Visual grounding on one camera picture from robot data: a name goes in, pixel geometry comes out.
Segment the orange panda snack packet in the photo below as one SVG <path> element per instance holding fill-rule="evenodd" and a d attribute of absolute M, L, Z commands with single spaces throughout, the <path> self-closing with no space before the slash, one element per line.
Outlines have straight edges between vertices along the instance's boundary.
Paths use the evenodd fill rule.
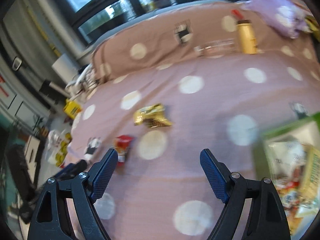
<path fill-rule="evenodd" d="M 275 187 L 285 210 L 297 207 L 299 204 L 299 181 L 280 178 L 275 180 Z"/>

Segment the green cracker packet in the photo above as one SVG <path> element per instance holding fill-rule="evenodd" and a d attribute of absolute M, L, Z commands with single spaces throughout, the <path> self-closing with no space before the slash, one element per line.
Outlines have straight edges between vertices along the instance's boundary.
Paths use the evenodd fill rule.
<path fill-rule="evenodd" d="M 304 145 L 304 150 L 306 161 L 299 184 L 299 194 L 303 199 L 312 201 L 317 197 L 319 188 L 319 150 L 312 145 Z"/>

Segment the white barcode snack packet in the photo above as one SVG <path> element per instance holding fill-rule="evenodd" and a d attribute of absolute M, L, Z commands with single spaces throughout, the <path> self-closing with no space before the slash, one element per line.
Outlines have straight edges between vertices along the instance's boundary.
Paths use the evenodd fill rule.
<path fill-rule="evenodd" d="M 304 147 L 298 140 L 271 142 L 266 146 L 266 154 L 274 179 L 292 179 L 305 161 Z"/>

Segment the red snack packet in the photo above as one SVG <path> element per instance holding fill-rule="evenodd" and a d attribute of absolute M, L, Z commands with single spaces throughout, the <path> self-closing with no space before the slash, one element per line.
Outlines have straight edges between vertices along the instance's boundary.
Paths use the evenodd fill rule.
<path fill-rule="evenodd" d="M 118 166 L 123 166 L 125 164 L 133 140 L 134 137 L 129 135 L 120 135 L 114 139 L 113 148 L 118 153 Z"/>

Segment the green white cardboard box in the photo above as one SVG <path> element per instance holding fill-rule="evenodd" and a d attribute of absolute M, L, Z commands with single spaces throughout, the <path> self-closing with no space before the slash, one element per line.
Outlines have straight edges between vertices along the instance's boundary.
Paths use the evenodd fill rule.
<path fill-rule="evenodd" d="M 319 113 L 264 133 L 253 158 L 257 178 L 276 187 L 291 239 L 302 239 L 319 212 Z"/>

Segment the yellow box on floor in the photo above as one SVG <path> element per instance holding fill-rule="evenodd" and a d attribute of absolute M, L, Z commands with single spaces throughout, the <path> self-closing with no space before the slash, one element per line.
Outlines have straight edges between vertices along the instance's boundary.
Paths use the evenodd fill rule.
<path fill-rule="evenodd" d="M 69 118 L 74 120 L 82 111 L 82 108 L 77 102 L 67 99 L 63 111 Z"/>

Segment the gold snack packet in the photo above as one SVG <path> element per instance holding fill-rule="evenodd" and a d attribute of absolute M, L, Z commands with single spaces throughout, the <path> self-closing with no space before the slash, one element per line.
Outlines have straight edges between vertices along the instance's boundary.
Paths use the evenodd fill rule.
<path fill-rule="evenodd" d="M 172 122 L 165 116 L 165 106 L 161 103 L 135 111 L 133 122 L 135 126 L 145 125 L 148 128 L 172 126 Z"/>

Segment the pink polka dot bedsheet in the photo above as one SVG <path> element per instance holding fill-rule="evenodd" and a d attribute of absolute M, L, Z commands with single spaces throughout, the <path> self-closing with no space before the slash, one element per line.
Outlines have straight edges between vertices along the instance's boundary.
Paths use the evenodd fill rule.
<path fill-rule="evenodd" d="M 72 130 L 69 161 L 99 138 L 99 161 L 120 135 L 134 142 L 99 206 L 112 239 L 206 239 L 223 204 L 200 166 L 208 148 L 217 160 L 254 179 L 259 134 L 295 119 L 291 104 L 319 111 L 319 63 L 311 36 L 280 36 L 246 11 L 258 53 L 199 57 L 194 47 L 237 39 L 231 3 L 193 5 L 124 29 L 100 44 L 92 63 L 100 85 Z M 135 126 L 135 111 L 161 103 L 169 127 Z"/>

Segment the clear plastic bottle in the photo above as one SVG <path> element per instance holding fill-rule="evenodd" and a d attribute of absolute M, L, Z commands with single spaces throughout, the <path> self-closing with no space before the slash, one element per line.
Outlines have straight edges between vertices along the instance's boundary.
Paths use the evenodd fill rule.
<path fill-rule="evenodd" d="M 235 42 L 233 38 L 224 40 L 215 40 L 207 42 L 203 45 L 194 47 L 197 56 L 202 57 L 220 57 L 236 52 Z"/>

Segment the yellow bottle red cap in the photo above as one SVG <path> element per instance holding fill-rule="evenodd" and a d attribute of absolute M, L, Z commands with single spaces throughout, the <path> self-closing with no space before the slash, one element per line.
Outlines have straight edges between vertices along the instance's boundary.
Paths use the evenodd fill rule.
<path fill-rule="evenodd" d="M 242 13 L 236 9 L 231 11 L 237 20 L 239 43 L 244 54 L 254 55 L 258 53 L 258 45 L 252 22 L 245 19 Z"/>

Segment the purple floral blanket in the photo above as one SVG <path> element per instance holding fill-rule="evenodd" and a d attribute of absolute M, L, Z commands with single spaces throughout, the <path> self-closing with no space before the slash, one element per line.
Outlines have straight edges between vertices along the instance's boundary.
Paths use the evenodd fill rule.
<path fill-rule="evenodd" d="M 295 39 L 305 32 L 319 40 L 319 24 L 303 0 L 248 0 L 245 8 L 283 36 Z"/>

